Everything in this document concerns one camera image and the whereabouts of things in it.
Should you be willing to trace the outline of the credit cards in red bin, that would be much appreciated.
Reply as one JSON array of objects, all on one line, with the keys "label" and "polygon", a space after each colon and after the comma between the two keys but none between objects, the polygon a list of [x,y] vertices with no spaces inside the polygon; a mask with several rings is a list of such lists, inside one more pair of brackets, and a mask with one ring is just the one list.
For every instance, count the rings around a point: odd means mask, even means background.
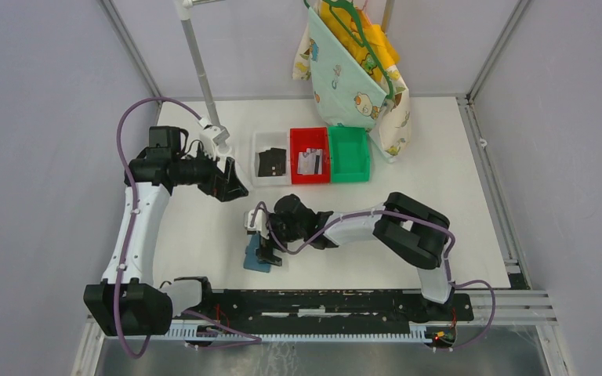
[{"label": "credit cards in red bin", "polygon": [[307,148],[298,152],[297,173],[299,175],[321,175],[323,172],[324,151]]}]

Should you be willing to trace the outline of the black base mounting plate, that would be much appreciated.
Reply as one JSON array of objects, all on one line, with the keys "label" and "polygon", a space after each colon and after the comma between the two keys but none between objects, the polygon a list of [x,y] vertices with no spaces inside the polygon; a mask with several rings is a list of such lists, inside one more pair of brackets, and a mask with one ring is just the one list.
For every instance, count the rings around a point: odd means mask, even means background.
[{"label": "black base mounting plate", "polygon": [[442,305],[413,290],[222,290],[195,312],[247,334],[407,334],[474,318],[465,293]]}]

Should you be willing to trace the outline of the green plastic bin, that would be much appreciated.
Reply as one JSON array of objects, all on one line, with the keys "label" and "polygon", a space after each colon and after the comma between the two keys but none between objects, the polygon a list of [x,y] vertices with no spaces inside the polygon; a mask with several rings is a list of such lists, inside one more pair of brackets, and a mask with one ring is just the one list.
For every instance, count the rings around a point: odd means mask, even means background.
[{"label": "green plastic bin", "polygon": [[328,127],[331,183],[363,183],[370,179],[371,154],[363,128]]}]

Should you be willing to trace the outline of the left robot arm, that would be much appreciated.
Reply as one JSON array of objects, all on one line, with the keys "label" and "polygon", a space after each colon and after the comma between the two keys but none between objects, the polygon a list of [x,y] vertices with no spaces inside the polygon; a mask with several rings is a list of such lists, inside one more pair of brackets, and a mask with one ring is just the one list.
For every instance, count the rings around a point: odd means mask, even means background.
[{"label": "left robot arm", "polygon": [[150,128],[147,147],[125,170],[125,212],[114,253],[100,282],[87,285],[83,295],[108,336],[162,335],[185,310],[200,320],[214,311],[215,299],[205,277],[154,285],[158,234],[175,187],[196,186],[220,202],[248,196],[223,126],[206,125],[193,156],[182,148],[186,135],[178,127]]}]

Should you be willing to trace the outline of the white clothes rack stand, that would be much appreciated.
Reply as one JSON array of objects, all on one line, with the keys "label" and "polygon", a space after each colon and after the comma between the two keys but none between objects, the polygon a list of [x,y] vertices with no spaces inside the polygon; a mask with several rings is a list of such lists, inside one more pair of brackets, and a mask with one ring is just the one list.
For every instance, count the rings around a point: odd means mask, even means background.
[{"label": "white clothes rack stand", "polygon": [[[185,39],[187,41],[188,49],[190,50],[194,68],[196,70],[196,74],[198,77],[198,82],[199,82],[199,85],[201,88],[201,93],[204,97],[205,106],[207,108],[208,115],[209,115],[207,117],[207,119],[209,120],[209,123],[211,125],[222,125],[219,120],[219,115],[218,115],[218,112],[216,109],[216,103],[213,98],[213,94],[212,94],[212,91],[211,91],[211,88],[209,85],[209,79],[206,74],[205,65],[201,58],[201,53],[200,53],[200,50],[198,47],[198,41],[196,39],[194,28],[193,28],[193,25],[191,22],[190,11],[194,5],[194,2],[193,1],[175,1],[174,5],[176,8],[177,15],[180,19],[180,23],[183,28],[183,33],[184,33]],[[232,149],[231,157],[235,160],[234,150],[232,147],[231,147],[231,149]],[[246,188],[249,191],[252,188],[252,185],[248,181],[246,174],[244,173],[241,166],[237,163],[237,161],[236,161],[236,164],[237,164],[238,177],[245,184]],[[224,165],[225,165],[225,163],[217,164],[217,166],[221,170],[224,169]]]}]

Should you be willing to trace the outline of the blue card holder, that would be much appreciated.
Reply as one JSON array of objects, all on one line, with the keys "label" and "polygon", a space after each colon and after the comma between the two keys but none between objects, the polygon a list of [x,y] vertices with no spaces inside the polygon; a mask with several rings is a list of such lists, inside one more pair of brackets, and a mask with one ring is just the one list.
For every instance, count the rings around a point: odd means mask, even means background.
[{"label": "blue card holder", "polygon": [[257,252],[249,252],[248,245],[245,248],[245,260],[243,268],[260,273],[269,273],[272,265],[260,262],[260,249]]}]

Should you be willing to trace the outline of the white plastic bin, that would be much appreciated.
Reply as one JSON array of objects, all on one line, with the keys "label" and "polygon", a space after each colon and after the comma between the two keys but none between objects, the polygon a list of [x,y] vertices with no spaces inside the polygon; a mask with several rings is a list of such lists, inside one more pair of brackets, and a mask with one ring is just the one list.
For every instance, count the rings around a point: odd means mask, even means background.
[{"label": "white plastic bin", "polygon": [[[259,158],[257,154],[270,148],[282,148],[287,150],[287,173],[280,177],[258,177],[257,168]],[[251,180],[255,186],[289,186],[291,182],[289,159],[289,137],[287,131],[255,132],[251,141]]]}]

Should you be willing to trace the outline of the yellow garment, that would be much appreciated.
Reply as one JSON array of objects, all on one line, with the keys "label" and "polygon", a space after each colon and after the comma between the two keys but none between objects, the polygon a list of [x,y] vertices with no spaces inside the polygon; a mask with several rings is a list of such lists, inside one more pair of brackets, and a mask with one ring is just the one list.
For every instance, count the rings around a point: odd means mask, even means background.
[{"label": "yellow garment", "polygon": [[374,56],[365,46],[359,46],[355,41],[357,38],[361,41],[361,35],[354,18],[345,10],[333,7],[331,13],[329,4],[322,2],[318,15],[325,23],[327,28],[335,35],[346,51],[359,63],[364,71],[376,82],[384,82],[383,71],[378,67],[375,58],[380,62],[382,68],[386,71],[391,81],[401,79],[401,73],[397,69],[397,63],[400,57],[396,49],[390,44],[388,37],[382,31],[379,24],[370,22],[368,16],[357,8],[357,15],[361,23],[361,29],[365,36],[365,41],[375,53]]}]

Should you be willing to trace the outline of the red plastic bin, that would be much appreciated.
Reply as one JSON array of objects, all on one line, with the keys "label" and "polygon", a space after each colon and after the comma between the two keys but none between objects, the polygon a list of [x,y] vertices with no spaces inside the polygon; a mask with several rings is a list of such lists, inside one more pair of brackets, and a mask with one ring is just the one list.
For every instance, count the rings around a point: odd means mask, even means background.
[{"label": "red plastic bin", "polygon": [[[318,174],[302,175],[298,173],[299,154],[308,149],[319,149],[321,153],[321,172]],[[320,128],[291,128],[289,131],[289,159],[292,185],[328,184],[331,181],[331,163],[328,146],[328,129]]]}]

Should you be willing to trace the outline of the green clothes hanger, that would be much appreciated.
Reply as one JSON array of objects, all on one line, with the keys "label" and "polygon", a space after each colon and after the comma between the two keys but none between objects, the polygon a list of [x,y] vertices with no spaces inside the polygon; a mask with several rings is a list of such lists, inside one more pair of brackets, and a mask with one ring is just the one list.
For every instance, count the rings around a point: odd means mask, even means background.
[{"label": "green clothes hanger", "polygon": [[316,1],[312,8],[343,48],[376,83],[387,99],[396,95],[392,68],[400,57],[381,26],[367,14],[366,1]]}]

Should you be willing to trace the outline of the black cards in white bin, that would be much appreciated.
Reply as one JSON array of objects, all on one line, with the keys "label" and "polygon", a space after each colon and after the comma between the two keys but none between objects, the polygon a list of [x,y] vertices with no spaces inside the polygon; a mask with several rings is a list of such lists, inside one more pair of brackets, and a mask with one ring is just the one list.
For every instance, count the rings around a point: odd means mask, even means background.
[{"label": "black cards in white bin", "polygon": [[287,173],[286,161],[287,150],[282,148],[270,148],[257,154],[259,165],[258,177],[280,177]]}]

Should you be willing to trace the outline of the mint cartoon print cloth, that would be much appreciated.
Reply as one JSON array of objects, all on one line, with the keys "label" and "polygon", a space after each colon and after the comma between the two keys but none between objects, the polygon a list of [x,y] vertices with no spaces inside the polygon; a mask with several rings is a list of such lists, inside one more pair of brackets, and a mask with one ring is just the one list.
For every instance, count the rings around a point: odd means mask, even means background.
[{"label": "mint cartoon print cloth", "polygon": [[412,141],[410,91],[401,75],[387,99],[308,6],[308,22],[292,68],[292,79],[310,81],[317,112],[331,126],[363,128],[375,148],[394,163]]}]

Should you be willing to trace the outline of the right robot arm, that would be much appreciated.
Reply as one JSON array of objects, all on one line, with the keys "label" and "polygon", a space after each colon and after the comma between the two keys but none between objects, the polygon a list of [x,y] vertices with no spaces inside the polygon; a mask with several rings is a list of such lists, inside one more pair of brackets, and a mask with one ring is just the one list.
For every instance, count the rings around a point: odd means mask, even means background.
[{"label": "right robot arm", "polygon": [[417,269],[422,311],[432,320],[444,318],[453,308],[448,255],[455,235],[449,226],[445,215],[400,192],[352,212],[313,211],[289,194],[272,211],[259,202],[244,218],[255,262],[269,266],[282,264],[275,251],[291,255],[308,247],[325,250],[377,240]]}]

